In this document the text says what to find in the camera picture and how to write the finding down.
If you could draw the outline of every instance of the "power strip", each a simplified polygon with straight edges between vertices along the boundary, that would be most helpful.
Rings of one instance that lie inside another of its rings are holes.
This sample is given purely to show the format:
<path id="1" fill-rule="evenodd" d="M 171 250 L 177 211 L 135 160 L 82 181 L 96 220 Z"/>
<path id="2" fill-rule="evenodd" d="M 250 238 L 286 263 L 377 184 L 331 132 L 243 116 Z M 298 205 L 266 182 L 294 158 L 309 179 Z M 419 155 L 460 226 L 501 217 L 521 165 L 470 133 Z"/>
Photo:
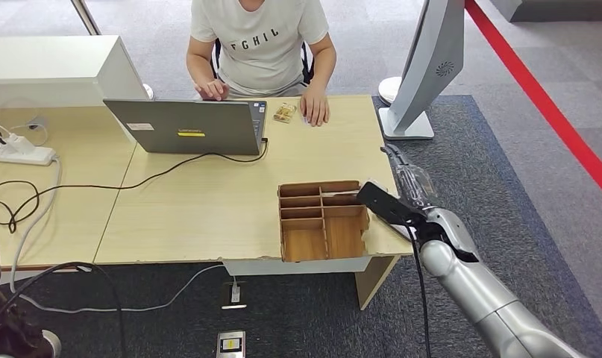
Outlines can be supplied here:
<path id="1" fill-rule="evenodd" d="M 30 154 L 21 154 L 5 148 L 6 145 L 0 145 L 0 162 L 33 164 L 35 166 L 47 166 L 54 157 L 53 148 L 35 147 Z"/>

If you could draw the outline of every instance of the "dark gray rug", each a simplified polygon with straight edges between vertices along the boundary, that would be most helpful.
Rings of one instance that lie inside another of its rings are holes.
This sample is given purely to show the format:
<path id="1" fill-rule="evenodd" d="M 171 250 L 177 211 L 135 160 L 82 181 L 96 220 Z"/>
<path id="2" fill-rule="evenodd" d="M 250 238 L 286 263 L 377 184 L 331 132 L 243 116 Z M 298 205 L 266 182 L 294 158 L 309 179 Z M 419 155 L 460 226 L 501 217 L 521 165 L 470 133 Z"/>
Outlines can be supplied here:
<path id="1" fill-rule="evenodd" d="M 442 96 L 429 117 L 432 141 L 400 142 L 428 170 L 445 206 L 468 225 L 482 258 L 550 329 L 602 357 L 602 326 L 557 251 L 471 96 Z M 169 300 L 210 264 L 107 268 L 126 307 Z M 126 313 L 131 357 L 214 357 L 216 335 L 246 330 L 248 357 L 424 357 L 421 299 L 412 258 L 403 258 L 369 308 L 358 309 L 352 274 L 247 277 L 248 309 L 222 311 L 225 270 L 200 276 L 169 308 Z M 434 357 L 489 357 L 440 286 L 426 279 Z M 112 307 L 94 274 L 55 274 L 31 296 L 56 307 Z M 32 317 L 63 340 L 64 357 L 117 357 L 116 315 Z"/>

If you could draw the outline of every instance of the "small food package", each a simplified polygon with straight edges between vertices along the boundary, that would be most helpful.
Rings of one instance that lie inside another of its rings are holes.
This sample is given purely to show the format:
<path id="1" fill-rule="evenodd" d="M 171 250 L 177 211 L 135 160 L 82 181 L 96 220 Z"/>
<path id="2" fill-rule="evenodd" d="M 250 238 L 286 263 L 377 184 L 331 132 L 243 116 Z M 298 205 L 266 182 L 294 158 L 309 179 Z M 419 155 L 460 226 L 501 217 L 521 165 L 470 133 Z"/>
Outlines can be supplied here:
<path id="1" fill-rule="evenodd" d="M 293 104 L 283 103 L 275 113 L 275 121 L 289 123 L 296 113 L 296 106 Z"/>

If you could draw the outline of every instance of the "metal pole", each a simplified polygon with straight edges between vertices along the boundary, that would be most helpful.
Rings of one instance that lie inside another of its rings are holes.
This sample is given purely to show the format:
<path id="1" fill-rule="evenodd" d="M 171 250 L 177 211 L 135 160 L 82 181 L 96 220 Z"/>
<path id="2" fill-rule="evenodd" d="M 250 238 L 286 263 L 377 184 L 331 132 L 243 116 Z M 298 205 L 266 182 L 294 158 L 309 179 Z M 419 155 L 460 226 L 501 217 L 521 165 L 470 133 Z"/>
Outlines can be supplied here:
<path id="1" fill-rule="evenodd" d="M 75 7 L 75 9 L 77 10 L 77 13 L 79 14 L 81 21 L 85 25 L 87 32 L 90 35 L 100 35 L 101 32 L 98 29 L 96 22 L 94 22 L 94 18 L 92 18 L 92 14 L 87 9 L 85 0 L 70 0 L 70 1 L 71 1 L 72 5 Z"/>

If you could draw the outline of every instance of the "speaker grille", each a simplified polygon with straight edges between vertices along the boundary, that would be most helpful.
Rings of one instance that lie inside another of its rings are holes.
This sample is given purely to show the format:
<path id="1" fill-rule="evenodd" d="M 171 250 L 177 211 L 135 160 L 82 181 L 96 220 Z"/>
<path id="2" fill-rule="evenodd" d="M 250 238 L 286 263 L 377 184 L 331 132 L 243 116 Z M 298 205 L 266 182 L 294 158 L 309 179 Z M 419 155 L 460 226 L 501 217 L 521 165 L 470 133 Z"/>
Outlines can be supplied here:
<path id="1" fill-rule="evenodd" d="M 437 70 L 435 71 L 435 73 L 439 77 L 445 77 L 445 76 L 451 74 L 453 71 L 454 71 L 454 63 L 452 63 L 451 61 L 445 61 L 444 63 L 440 64 L 437 67 Z"/>

